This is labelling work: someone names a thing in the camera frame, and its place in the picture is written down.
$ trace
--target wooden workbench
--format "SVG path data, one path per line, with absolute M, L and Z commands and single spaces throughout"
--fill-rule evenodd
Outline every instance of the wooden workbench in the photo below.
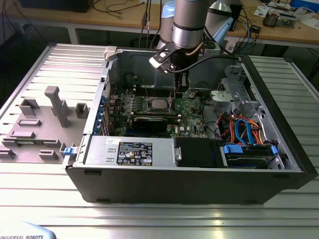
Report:
M 10 18 L 25 22 L 21 19 L 20 13 L 16 10 L 15 6 L 7 0 L 7 13 Z M 108 4 L 119 3 L 118 0 L 108 0 Z M 276 42 L 283 42 L 280 45 L 296 45 L 307 47 L 319 47 L 319 31 L 306 26 L 300 22 L 297 22 L 294 28 L 287 27 L 265 27 L 262 24 L 262 17 L 253 15 L 254 7 L 262 5 L 259 0 L 243 0 L 244 8 L 246 9 L 248 18 L 251 19 L 254 25 L 262 28 L 259 36 L 259 40 L 262 43 L 275 44 Z M 118 5 L 112 9 L 116 10 L 119 8 L 125 8 L 131 5 L 139 4 L 139 0 L 131 0 L 124 5 Z M 151 8 L 151 33 L 155 33 L 159 27 L 160 19 L 160 5 L 152 4 Z M 121 17 L 111 16 L 105 12 L 99 12 L 91 8 L 87 13 L 77 13 L 69 11 L 57 11 L 57 10 L 45 10 L 45 9 L 32 9 L 32 8 L 21 8 L 23 14 L 29 18 L 35 24 L 44 25 L 56 25 L 64 26 L 69 29 L 70 38 L 72 43 L 76 42 L 76 28 L 83 29 L 100 29 L 100 30 L 117 30 L 117 31 L 128 31 L 128 32 L 140 32 L 141 20 L 145 11 L 146 5 L 136 6 L 127 10 L 122 11 Z M 104 0 L 99 1 L 96 4 L 96 8 L 105 10 Z M 246 35 L 245 30 L 239 23 L 236 26 L 234 32 L 228 32 L 227 38 L 243 37 Z

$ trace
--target table leg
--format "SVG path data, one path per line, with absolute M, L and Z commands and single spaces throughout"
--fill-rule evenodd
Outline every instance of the table leg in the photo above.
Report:
M 71 40 L 71 44 L 79 44 L 79 36 L 76 33 L 76 29 L 73 27 L 68 27 L 68 32 Z
M 106 43 L 110 44 L 111 43 L 111 32 L 105 31 L 105 33 L 106 33 Z

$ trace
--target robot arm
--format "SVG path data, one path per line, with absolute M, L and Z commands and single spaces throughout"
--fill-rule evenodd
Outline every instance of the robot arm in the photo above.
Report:
M 197 60 L 191 54 L 201 43 L 211 0 L 176 0 L 172 42 L 164 45 L 151 59 L 156 69 L 165 72 L 183 69 Z
M 223 41 L 233 21 L 231 0 L 216 0 L 211 4 L 212 1 L 172 0 L 164 5 L 159 51 L 150 59 L 155 68 L 169 72 L 193 63 L 198 56 L 195 53 L 200 48 L 204 28 L 217 43 Z

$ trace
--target warning label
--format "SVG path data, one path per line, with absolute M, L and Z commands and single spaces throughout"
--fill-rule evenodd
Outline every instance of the warning label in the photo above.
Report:
M 120 142 L 118 152 L 117 164 L 119 165 L 152 165 L 152 143 Z

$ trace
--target motherboard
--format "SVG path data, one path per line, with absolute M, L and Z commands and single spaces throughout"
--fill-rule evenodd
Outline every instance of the motherboard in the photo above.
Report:
M 207 137 L 202 106 L 201 97 L 192 90 L 176 98 L 170 91 L 117 89 L 106 105 L 105 117 L 113 136 Z

